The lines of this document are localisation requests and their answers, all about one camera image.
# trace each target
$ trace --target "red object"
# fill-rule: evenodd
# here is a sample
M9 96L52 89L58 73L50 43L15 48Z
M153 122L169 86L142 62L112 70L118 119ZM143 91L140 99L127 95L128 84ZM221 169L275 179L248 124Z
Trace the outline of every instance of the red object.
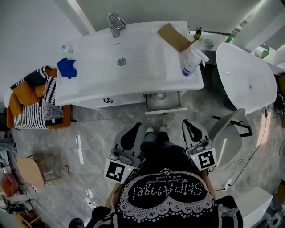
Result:
M67 166L67 165L64 165L64 166L67 168L67 172L68 172L68 174L70 174L69 166Z
M15 180L13 174L4 173L1 180L1 187L3 188L7 197L15 195L19 191L18 182Z

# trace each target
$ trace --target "faucet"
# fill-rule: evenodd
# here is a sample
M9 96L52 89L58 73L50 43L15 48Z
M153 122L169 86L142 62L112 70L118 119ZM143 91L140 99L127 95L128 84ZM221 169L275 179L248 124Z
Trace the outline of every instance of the faucet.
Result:
M121 23L121 26L120 27L116 27L113 24L111 17L116 18ZM109 23L109 29L110 29L113 37L114 38L118 38L120 36L120 30L124 29L126 27L125 21L118 14L116 14L114 12L108 13L107 20L108 20L108 23Z

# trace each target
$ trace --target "blue cloth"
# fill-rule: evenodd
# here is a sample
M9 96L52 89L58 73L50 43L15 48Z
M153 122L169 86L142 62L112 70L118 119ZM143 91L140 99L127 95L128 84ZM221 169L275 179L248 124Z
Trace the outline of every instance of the blue cloth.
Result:
M63 77L67 77L71 79L72 77L76 77L76 69L73 67L73 63L76 60L64 58L57 63L57 67Z

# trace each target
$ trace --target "drain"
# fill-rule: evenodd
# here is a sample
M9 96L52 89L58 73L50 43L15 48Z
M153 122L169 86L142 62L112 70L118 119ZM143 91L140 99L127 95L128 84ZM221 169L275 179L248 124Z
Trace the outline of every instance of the drain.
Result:
M126 59L125 58L120 58L119 60L118 60L118 65L119 66L124 66L126 64Z

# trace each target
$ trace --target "white sink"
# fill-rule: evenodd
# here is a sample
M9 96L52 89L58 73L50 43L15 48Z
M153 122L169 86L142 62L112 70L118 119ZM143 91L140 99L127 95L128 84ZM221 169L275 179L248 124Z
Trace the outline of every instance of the white sink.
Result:
M228 43L218 46L217 68L233 105L254 112L273 103L277 95L274 74L267 63Z
M109 29L83 36L67 44L74 47L77 76L72 79L58 73L56 104L85 99L156 91L199 90L203 88L200 68L190 77L182 75L187 59L162 39L157 31L170 23L189 38L185 21L159 21L128 24L113 38ZM124 58L125 65L118 65Z

